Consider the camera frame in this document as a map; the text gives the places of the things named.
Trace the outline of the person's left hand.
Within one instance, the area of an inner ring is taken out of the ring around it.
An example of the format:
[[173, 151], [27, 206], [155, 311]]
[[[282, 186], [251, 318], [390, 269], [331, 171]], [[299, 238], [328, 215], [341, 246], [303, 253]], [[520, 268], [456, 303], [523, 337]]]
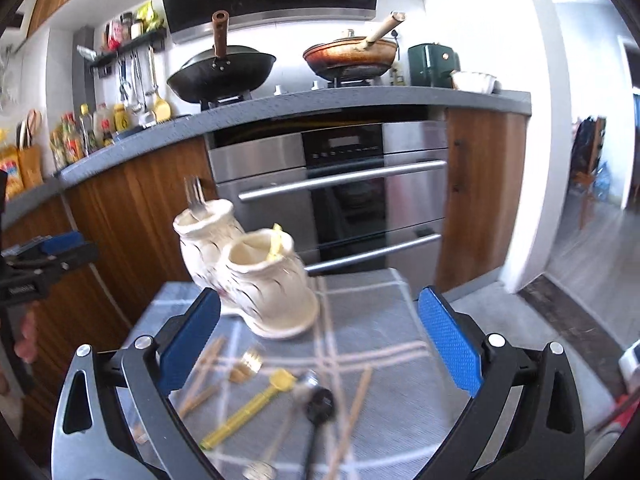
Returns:
[[32, 364], [37, 359], [38, 328], [36, 310], [38, 307], [38, 302], [32, 302], [26, 306], [21, 322], [20, 336], [14, 346], [16, 355], [26, 364]]

